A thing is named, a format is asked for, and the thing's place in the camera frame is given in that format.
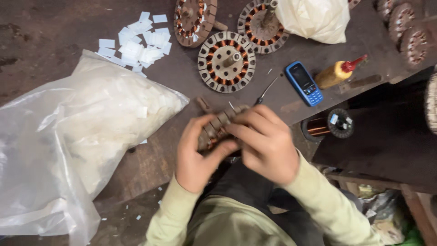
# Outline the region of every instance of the white plastic bag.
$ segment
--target white plastic bag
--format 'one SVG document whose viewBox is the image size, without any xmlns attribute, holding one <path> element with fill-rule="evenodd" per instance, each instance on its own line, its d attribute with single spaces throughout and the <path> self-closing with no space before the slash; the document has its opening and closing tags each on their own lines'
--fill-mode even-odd
<svg viewBox="0 0 437 246">
<path fill-rule="evenodd" d="M 290 33 L 335 44 L 346 42 L 347 0 L 279 0 L 276 16 Z"/>
<path fill-rule="evenodd" d="M 125 151 L 189 99 L 84 50 L 70 77 L 0 108 L 0 235 L 61 235 L 86 245 L 92 200 Z"/>
</svg>

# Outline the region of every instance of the red nozzle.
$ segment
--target red nozzle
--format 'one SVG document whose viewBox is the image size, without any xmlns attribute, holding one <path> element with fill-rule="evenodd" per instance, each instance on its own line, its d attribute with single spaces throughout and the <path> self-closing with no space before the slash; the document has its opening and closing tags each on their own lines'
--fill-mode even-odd
<svg viewBox="0 0 437 246">
<path fill-rule="evenodd" d="M 356 65 L 366 58 L 367 58 L 367 54 L 356 59 L 355 61 L 343 62 L 343 64 L 341 65 L 341 70 L 343 70 L 343 72 L 345 73 L 352 72 L 355 69 Z"/>
</svg>

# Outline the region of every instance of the beige shirt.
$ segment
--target beige shirt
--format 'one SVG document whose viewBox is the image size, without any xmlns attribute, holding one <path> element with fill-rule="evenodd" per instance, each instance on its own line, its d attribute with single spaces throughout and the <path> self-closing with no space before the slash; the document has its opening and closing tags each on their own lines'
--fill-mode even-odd
<svg viewBox="0 0 437 246">
<path fill-rule="evenodd" d="M 331 245 L 383 245 L 369 221 L 337 188 L 300 155 L 295 180 L 283 187 L 294 196 L 323 230 Z M 175 245 L 287 245 L 293 239 L 256 208 L 221 196 L 196 200 L 173 177 L 153 216 L 144 246 Z"/>
</svg>

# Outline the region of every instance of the yellow bottle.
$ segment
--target yellow bottle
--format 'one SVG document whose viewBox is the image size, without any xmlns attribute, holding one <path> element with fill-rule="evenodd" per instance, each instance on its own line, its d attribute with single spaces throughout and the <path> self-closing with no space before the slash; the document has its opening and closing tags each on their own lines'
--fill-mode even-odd
<svg viewBox="0 0 437 246">
<path fill-rule="evenodd" d="M 355 61 L 338 61 L 316 75 L 314 81 L 320 89 L 326 89 L 339 84 L 345 79 L 348 79 L 352 75 L 352 71 L 356 65 L 366 58 L 367 55 L 363 55 Z"/>
</svg>

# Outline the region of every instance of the person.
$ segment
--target person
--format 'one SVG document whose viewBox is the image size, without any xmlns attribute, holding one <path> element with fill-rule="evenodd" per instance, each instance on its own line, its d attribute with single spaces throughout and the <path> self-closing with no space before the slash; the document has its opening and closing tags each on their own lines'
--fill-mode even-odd
<svg viewBox="0 0 437 246">
<path fill-rule="evenodd" d="M 383 245 L 355 203 L 302 157 L 290 128 L 268 107 L 237 115 L 225 130 L 241 144 L 224 141 L 204 157 L 198 137 L 213 118 L 192 119 L 182 133 L 175 175 L 143 245 Z M 240 146 L 242 163 L 228 165 L 205 188 Z M 287 212 L 273 214 L 268 204 Z"/>
</svg>

